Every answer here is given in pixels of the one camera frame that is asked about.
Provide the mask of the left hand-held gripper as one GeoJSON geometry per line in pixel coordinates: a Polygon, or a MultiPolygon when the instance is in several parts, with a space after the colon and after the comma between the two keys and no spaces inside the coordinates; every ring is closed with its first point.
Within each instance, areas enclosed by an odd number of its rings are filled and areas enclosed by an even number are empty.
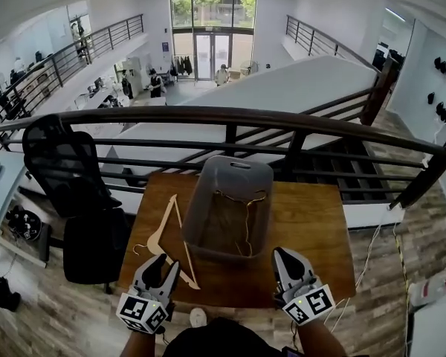
{"type": "Polygon", "coordinates": [[[180,263],[175,261],[162,282],[166,254],[148,259],[134,274],[132,286],[120,296],[116,316],[128,329],[146,334],[164,332],[163,322],[172,318],[172,293],[178,283],[180,263]]]}

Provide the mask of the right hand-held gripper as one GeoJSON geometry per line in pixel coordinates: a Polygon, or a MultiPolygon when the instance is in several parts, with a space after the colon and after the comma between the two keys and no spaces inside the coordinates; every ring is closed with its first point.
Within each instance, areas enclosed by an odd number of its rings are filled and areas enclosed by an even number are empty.
{"type": "Polygon", "coordinates": [[[313,279],[311,263],[302,254],[276,247],[272,253],[272,264],[279,288],[285,290],[274,295],[276,305],[297,326],[307,324],[334,309],[335,300],[329,284],[313,279]]]}

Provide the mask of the light wooden hanger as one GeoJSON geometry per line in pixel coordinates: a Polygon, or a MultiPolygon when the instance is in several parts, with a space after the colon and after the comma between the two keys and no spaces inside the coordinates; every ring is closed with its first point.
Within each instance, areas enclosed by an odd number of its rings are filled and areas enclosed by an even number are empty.
{"type": "MultiPolygon", "coordinates": [[[[157,230],[151,234],[146,242],[145,245],[142,245],[140,243],[136,243],[134,244],[133,248],[132,248],[132,252],[135,255],[140,255],[139,252],[137,251],[137,247],[139,248],[147,248],[148,251],[150,251],[153,255],[155,256],[159,256],[160,254],[165,254],[166,257],[166,262],[169,265],[173,264],[173,259],[168,255],[167,252],[165,252],[165,250],[162,249],[161,245],[160,245],[160,240],[161,237],[163,236],[165,227],[167,226],[167,223],[169,221],[170,215],[172,213],[172,211],[175,211],[176,215],[177,215],[177,219],[178,219],[178,226],[179,229],[182,229],[183,226],[183,221],[181,218],[181,212],[178,206],[178,195],[175,194],[173,196],[170,197],[169,199],[169,203],[166,207],[166,210],[164,212],[164,215],[162,217],[161,223],[158,226],[157,230]]],[[[184,271],[180,271],[179,276],[180,278],[188,284],[188,286],[191,289],[194,290],[200,290],[201,287],[199,286],[197,279],[196,279],[196,275],[195,275],[195,271],[193,268],[193,261],[192,261],[192,257],[190,256],[190,250],[188,248],[188,245],[185,241],[183,241],[184,244],[184,249],[187,255],[187,260],[189,263],[189,267],[190,267],[190,272],[191,272],[191,276],[187,275],[184,271]]]]}

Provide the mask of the translucent white plastic bin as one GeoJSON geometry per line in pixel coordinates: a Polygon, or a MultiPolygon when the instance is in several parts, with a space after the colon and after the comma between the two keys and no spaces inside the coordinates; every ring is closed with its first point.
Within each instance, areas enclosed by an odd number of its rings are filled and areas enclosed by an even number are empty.
{"type": "Polygon", "coordinates": [[[267,238],[273,180],[271,167],[260,162],[228,156],[213,156],[205,161],[181,229],[189,249],[197,257],[217,263],[246,263],[257,258],[263,252],[267,238]],[[216,190],[243,199],[252,199],[257,190],[267,192],[267,201],[257,211],[251,237],[254,257],[240,257],[236,251],[225,249],[224,236],[218,229],[212,210],[212,197],[216,190]]]}

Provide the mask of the brown wire hanger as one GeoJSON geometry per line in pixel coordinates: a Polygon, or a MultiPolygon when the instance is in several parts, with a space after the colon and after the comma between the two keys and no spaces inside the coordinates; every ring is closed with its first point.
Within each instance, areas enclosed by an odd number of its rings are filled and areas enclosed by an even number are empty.
{"type": "Polygon", "coordinates": [[[232,197],[216,190],[212,197],[212,210],[218,229],[224,236],[227,251],[236,251],[240,257],[254,257],[251,237],[259,206],[265,204],[268,194],[257,190],[252,199],[232,197]]]}

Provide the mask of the person's right forearm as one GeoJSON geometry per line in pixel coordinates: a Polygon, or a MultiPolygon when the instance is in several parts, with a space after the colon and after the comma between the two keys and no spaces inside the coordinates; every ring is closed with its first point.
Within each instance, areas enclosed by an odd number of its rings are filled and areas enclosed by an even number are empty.
{"type": "Polygon", "coordinates": [[[319,319],[297,327],[305,357],[347,357],[346,351],[319,319]]]}

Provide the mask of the person's left forearm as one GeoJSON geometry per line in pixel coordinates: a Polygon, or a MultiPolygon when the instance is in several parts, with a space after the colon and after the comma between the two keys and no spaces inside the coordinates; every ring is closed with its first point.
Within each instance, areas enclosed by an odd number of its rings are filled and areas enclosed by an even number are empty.
{"type": "Polygon", "coordinates": [[[132,331],[120,357],[155,357],[155,335],[132,331]]]}

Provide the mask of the dark coats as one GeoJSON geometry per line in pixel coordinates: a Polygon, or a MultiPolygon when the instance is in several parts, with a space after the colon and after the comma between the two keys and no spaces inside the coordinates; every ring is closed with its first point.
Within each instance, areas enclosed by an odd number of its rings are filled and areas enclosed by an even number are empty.
{"type": "Polygon", "coordinates": [[[193,75],[193,64],[190,57],[188,55],[174,56],[169,72],[173,77],[191,77],[193,75]]]}

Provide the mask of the person's white shoe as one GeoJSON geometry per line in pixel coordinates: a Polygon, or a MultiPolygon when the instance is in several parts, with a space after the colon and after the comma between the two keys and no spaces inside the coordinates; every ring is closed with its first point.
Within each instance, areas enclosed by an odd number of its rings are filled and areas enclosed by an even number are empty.
{"type": "Polygon", "coordinates": [[[192,328],[199,328],[207,325],[207,314],[202,308],[196,307],[190,311],[190,325],[192,328]]]}

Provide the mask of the black mesh office chair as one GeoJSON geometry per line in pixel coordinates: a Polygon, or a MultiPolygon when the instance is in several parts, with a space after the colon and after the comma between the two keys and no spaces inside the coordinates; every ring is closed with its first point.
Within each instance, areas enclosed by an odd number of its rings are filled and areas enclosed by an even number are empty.
{"type": "Polygon", "coordinates": [[[55,211],[65,219],[63,270],[71,283],[104,286],[118,280],[131,228],[105,185],[93,138],[58,115],[35,120],[22,138],[24,163],[55,211]]]}

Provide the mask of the person's black shirt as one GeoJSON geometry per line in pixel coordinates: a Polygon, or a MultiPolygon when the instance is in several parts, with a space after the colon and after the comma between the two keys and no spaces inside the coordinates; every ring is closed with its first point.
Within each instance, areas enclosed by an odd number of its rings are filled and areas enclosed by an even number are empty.
{"type": "Polygon", "coordinates": [[[188,328],[166,347],[162,357],[287,357],[254,331],[218,317],[208,325],[188,328]]]}

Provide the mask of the dark staircase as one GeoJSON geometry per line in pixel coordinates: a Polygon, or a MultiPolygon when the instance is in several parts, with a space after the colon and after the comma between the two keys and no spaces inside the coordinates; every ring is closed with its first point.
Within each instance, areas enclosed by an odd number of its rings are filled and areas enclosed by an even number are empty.
{"type": "Polygon", "coordinates": [[[389,203],[420,169],[381,159],[370,144],[339,140],[300,156],[294,177],[298,182],[334,185],[346,205],[389,203]]]}

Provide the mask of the white plastic bag red print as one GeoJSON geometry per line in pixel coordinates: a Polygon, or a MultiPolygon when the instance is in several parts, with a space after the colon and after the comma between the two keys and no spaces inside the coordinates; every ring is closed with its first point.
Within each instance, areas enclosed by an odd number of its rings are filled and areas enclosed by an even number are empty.
{"type": "Polygon", "coordinates": [[[426,306],[446,295],[446,269],[423,281],[412,283],[408,290],[412,307],[426,306]]]}

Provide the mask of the black round basket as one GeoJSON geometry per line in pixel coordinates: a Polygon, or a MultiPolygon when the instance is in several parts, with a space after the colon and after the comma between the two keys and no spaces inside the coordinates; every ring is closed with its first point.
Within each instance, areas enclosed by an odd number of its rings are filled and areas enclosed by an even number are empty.
{"type": "Polygon", "coordinates": [[[35,213],[25,210],[20,205],[15,205],[6,213],[5,219],[8,221],[10,230],[19,238],[31,242],[38,240],[42,230],[42,221],[35,213]]]}

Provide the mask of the black bag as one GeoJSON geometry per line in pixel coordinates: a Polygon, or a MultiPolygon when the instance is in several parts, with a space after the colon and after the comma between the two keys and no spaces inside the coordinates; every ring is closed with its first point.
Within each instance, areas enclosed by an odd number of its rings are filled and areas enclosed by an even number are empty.
{"type": "Polygon", "coordinates": [[[12,292],[6,277],[0,276],[0,308],[15,312],[21,302],[21,295],[12,292]]]}

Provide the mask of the dark railing with wooden handrail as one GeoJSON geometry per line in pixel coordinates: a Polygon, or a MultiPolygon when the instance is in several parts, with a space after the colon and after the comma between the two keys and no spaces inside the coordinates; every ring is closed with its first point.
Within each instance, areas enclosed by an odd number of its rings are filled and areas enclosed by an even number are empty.
{"type": "Polygon", "coordinates": [[[87,132],[97,149],[100,175],[113,191],[141,194],[153,173],[197,176],[216,155],[267,164],[276,181],[298,182],[302,155],[339,140],[370,144],[385,164],[415,165],[416,177],[389,204],[409,207],[446,172],[442,145],[360,124],[361,105],[323,116],[251,109],[150,106],[58,114],[87,132]]]}

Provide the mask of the white-legged pale blue table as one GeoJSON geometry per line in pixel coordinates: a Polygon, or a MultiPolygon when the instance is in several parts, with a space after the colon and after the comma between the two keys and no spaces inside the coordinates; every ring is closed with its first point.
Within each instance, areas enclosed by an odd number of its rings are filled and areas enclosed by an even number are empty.
{"type": "Polygon", "coordinates": [[[23,154],[0,150],[0,224],[24,175],[23,154]]]}

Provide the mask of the black metal mezzanine railing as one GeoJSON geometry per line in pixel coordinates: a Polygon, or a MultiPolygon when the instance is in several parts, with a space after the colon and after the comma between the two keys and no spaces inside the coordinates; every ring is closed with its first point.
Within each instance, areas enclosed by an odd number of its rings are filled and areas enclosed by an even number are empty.
{"type": "Polygon", "coordinates": [[[0,92],[0,141],[11,136],[15,120],[70,109],[74,100],[109,69],[147,40],[138,14],[96,30],[29,68],[0,92]]]}
{"type": "Polygon", "coordinates": [[[370,62],[332,36],[293,16],[287,15],[286,17],[285,35],[292,39],[294,44],[299,45],[308,57],[332,55],[359,62],[378,72],[378,69],[370,62]]]}

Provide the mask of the large glass window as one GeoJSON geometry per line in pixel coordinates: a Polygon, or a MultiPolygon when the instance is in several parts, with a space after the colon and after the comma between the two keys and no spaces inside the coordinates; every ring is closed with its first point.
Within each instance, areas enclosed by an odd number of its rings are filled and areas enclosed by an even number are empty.
{"type": "Polygon", "coordinates": [[[195,80],[221,64],[240,71],[253,58],[257,0],[169,0],[173,56],[188,55],[195,80]]]}

